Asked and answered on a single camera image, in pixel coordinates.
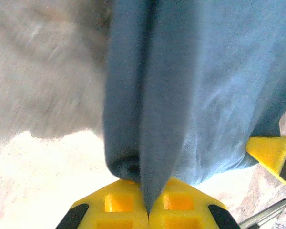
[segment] blurry background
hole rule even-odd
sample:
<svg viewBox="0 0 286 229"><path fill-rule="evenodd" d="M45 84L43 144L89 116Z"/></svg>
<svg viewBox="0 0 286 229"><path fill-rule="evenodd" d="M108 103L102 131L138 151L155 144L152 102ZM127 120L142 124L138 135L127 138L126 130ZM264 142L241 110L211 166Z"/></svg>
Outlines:
<svg viewBox="0 0 286 229"><path fill-rule="evenodd" d="M0 229L55 228L117 179L101 123L110 18L110 0L0 0ZM238 222L286 197L261 166L198 188ZM286 228L286 210L273 227Z"/></svg>

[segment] blue cloth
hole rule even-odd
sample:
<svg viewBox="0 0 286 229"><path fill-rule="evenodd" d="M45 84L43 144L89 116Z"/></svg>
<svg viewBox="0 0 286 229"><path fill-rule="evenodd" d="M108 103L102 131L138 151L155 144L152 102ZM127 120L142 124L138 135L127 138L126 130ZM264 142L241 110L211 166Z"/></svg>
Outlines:
<svg viewBox="0 0 286 229"><path fill-rule="evenodd" d="M116 0L108 67L106 162L149 210L170 176L249 167L249 137L280 135L286 0Z"/></svg>

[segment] yellow plastic part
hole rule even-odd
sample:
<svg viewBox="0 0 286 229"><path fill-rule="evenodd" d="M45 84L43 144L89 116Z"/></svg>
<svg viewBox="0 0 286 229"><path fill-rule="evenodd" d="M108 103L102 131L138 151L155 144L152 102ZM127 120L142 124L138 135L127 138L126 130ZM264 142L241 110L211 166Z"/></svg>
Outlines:
<svg viewBox="0 0 286 229"><path fill-rule="evenodd" d="M138 184L118 180L73 204L89 204L78 229L219 229L208 206L218 200L170 178L150 212Z"/></svg>
<svg viewBox="0 0 286 229"><path fill-rule="evenodd" d="M280 177L286 160L286 137L251 137L245 148L247 153L286 185L286 181Z"/></svg>

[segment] yellow clamp jaw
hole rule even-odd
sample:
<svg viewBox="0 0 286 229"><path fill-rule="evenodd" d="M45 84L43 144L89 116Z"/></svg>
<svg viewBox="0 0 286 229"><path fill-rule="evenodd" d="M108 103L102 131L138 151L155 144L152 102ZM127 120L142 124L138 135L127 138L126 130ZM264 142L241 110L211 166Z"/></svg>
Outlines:
<svg viewBox="0 0 286 229"><path fill-rule="evenodd" d="M286 185L286 137L251 137L246 151Z"/></svg>
<svg viewBox="0 0 286 229"><path fill-rule="evenodd" d="M56 229L240 229L225 206L170 178L149 216L138 184L118 180L73 204Z"/></svg>

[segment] square hole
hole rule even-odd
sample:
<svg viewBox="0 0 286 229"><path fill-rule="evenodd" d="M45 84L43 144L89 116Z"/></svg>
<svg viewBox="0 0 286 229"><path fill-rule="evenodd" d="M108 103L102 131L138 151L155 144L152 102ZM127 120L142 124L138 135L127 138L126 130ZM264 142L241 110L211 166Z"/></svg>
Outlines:
<svg viewBox="0 0 286 229"><path fill-rule="evenodd" d="M192 197L186 193L167 193L164 195L165 210L193 210Z"/></svg>
<svg viewBox="0 0 286 229"><path fill-rule="evenodd" d="M132 229L131 221L100 221L97 223L97 229Z"/></svg>
<svg viewBox="0 0 286 229"><path fill-rule="evenodd" d="M196 217L166 217L166 229L202 229L200 220Z"/></svg>
<svg viewBox="0 0 286 229"><path fill-rule="evenodd" d="M106 212L133 211L133 198L129 194L109 194L105 198Z"/></svg>

